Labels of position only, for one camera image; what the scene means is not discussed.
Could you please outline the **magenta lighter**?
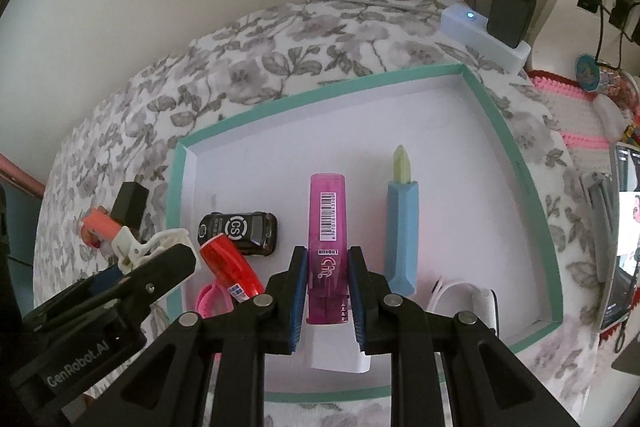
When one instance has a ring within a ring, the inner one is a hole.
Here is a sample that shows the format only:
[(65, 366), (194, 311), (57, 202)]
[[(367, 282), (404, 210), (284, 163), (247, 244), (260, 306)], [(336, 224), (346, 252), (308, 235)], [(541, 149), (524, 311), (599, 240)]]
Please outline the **magenta lighter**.
[(346, 185), (339, 173), (310, 179), (308, 317), (312, 325), (348, 321)]

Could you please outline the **white hair claw clip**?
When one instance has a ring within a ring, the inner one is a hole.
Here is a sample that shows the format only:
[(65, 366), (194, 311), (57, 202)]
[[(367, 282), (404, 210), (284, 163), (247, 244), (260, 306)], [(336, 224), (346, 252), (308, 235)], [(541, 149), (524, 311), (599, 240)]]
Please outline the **white hair claw clip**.
[(130, 273), (167, 249), (178, 245), (188, 248), (195, 260), (195, 268), (200, 269), (201, 261), (187, 229), (169, 229), (157, 232), (146, 243), (140, 243), (130, 228), (122, 227), (111, 240), (112, 249), (117, 257), (118, 269), (122, 274)]

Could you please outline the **white usb wall charger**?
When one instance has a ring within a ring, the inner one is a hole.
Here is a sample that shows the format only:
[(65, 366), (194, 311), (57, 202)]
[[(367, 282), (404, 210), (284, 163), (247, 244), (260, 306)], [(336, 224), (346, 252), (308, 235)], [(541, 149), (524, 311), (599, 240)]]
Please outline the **white usb wall charger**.
[(352, 323), (307, 325), (303, 344), (305, 363), (311, 369), (349, 374), (370, 371), (371, 358), (360, 350)]

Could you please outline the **coral blue toy knife large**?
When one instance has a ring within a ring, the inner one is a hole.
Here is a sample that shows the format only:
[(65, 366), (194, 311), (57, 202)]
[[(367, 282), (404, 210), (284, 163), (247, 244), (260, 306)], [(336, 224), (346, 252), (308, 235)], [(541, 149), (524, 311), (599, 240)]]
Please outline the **coral blue toy knife large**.
[(111, 242), (121, 229), (122, 225), (100, 206), (82, 218), (80, 238), (87, 246), (99, 249), (103, 242)]

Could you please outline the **pink watch band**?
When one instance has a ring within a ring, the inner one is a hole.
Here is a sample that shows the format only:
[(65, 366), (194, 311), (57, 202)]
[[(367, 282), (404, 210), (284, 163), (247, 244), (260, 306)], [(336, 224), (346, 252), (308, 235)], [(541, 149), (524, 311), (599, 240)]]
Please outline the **pink watch band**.
[(229, 291), (218, 281), (206, 284), (196, 297), (195, 309), (203, 319), (226, 314), (234, 309), (233, 299)]

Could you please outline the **floral grey white blanket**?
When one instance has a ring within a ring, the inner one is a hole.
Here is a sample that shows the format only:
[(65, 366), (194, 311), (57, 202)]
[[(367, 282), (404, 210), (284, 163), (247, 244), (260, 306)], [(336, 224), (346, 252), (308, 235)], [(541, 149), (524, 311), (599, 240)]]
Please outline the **floral grey white blanket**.
[(345, 79), (462, 63), (485, 87), (534, 179), (561, 272), (564, 320), (523, 362), (574, 415), (584, 410), (597, 360), (600, 287), (576, 161), (559, 114), (525, 72), (445, 37), (457, 0), (305, 0), (245, 15), (138, 72), (70, 132), (44, 191), (35, 247), (36, 303), (115, 262), (78, 235), (89, 209), (126, 181), (151, 197), (142, 233), (163, 228), (171, 161), (192, 132), (259, 104)]

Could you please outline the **black toy car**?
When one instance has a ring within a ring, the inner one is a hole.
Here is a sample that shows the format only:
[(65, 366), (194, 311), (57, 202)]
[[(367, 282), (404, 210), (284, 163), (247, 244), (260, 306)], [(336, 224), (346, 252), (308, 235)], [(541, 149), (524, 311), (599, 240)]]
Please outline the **black toy car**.
[(268, 257), (274, 253), (278, 240), (278, 220), (270, 212), (211, 212), (198, 225), (198, 243), (224, 234), (243, 256)]

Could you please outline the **black charger block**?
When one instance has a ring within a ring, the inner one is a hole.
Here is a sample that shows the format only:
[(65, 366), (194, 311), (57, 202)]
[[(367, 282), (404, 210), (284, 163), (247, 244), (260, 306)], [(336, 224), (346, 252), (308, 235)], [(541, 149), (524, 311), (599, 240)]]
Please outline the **black charger block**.
[(110, 216), (131, 230), (140, 229), (149, 190), (136, 181), (124, 182), (112, 206)]

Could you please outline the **teal white shallow tray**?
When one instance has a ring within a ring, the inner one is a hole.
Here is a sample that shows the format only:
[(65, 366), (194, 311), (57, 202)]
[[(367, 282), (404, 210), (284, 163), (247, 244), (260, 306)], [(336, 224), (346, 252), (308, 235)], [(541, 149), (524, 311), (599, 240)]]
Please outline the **teal white shallow tray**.
[(516, 352), (557, 329), (563, 296), (544, 206), (499, 109), (460, 64), (345, 80), (196, 132), (177, 146), (166, 223), (195, 232), (212, 211), (272, 213), (276, 251), (252, 260), (267, 280), (307, 242), (311, 177), (339, 173), (349, 244), (382, 272), (397, 147), (419, 187), (414, 300), (426, 305), (441, 279), (492, 289), (501, 340)]

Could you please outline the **black plugged power adapter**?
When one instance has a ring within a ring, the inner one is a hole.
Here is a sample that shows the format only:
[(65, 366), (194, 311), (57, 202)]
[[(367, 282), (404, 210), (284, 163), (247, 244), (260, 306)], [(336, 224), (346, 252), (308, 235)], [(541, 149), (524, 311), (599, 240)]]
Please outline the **black plugged power adapter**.
[(509, 48), (517, 48), (528, 31), (536, 0), (491, 0), (487, 32)]

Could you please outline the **coral blue green toy knife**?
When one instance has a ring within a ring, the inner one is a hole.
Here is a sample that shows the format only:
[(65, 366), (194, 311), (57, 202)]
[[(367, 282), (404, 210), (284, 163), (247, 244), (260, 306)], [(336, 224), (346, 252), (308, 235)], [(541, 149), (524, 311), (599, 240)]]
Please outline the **coral blue green toy knife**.
[(419, 184), (405, 147), (398, 145), (387, 185), (384, 275), (393, 293), (405, 297), (418, 283), (419, 220)]

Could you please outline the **white power strip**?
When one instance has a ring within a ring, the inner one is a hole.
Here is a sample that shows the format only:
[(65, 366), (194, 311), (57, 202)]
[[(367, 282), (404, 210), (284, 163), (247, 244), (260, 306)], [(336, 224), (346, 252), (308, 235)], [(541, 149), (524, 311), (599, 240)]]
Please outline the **white power strip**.
[(509, 74), (516, 74), (527, 62), (529, 44), (522, 41), (516, 48), (510, 48), (488, 34), (487, 23), (486, 17), (465, 4), (454, 4), (442, 11), (440, 31), (462, 46), (469, 46)]

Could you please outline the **red glue tube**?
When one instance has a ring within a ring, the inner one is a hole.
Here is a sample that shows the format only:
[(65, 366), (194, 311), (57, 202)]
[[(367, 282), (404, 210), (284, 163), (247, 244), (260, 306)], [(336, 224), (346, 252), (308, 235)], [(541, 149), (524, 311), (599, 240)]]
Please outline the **red glue tube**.
[(224, 233), (207, 239), (200, 247), (200, 255), (215, 280), (238, 303), (265, 291), (253, 268)]

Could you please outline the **pink white crochet mat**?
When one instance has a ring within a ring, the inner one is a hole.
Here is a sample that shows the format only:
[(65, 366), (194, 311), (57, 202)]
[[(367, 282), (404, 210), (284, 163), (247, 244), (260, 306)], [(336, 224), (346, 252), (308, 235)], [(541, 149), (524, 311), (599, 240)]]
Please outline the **pink white crochet mat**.
[(611, 148), (631, 139), (638, 145), (631, 115), (608, 96), (588, 93), (575, 81), (532, 70), (528, 73), (542, 103), (552, 115), (552, 127), (559, 132), (575, 168), (581, 172), (612, 172)]

